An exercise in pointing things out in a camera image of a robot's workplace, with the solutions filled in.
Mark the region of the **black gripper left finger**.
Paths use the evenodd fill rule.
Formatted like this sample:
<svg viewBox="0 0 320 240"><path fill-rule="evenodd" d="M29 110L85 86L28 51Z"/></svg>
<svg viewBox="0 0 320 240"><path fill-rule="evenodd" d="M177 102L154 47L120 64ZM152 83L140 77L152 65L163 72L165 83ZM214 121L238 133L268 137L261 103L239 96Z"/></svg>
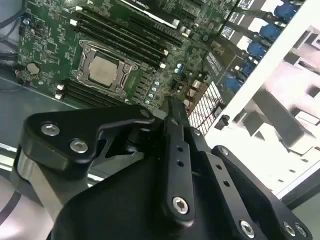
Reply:
<svg viewBox="0 0 320 240"><path fill-rule="evenodd" d="M190 126L184 104L167 102L164 119L141 105L37 113L24 124L13 164L17 186L30 185L54 224L76 196L122 170L151 158L161 162L166 197L185 215L193 195L178 189L192 181Z"/></svg>

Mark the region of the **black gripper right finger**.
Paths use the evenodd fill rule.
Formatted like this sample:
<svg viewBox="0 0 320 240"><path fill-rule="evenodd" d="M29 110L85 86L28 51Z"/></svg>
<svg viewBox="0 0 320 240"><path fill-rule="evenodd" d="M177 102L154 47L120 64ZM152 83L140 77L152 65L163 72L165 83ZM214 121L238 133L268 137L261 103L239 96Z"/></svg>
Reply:
<svg viewBox="0 0 320 240"><path fill-rule="evenodd" d="M219 222L234 240L311 240L307 226L228 148L210 148L194 127L184 134L195 162L214 187L222 210Z"/></svg>

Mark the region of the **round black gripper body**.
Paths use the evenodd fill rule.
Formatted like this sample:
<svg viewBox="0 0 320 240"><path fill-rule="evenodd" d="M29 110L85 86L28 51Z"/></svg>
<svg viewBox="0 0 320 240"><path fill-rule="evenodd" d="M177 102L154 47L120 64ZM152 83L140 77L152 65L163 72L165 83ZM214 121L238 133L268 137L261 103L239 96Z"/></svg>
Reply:
<svg viewBox="0 0 320 240"><path fill-rule="evenodd" d="M141 160L74 197L58 215L53 240L233 240L220 223L222 208L213 184L191 155L193 195L186 214L166 197L165 170L160 160Z"/></svg>

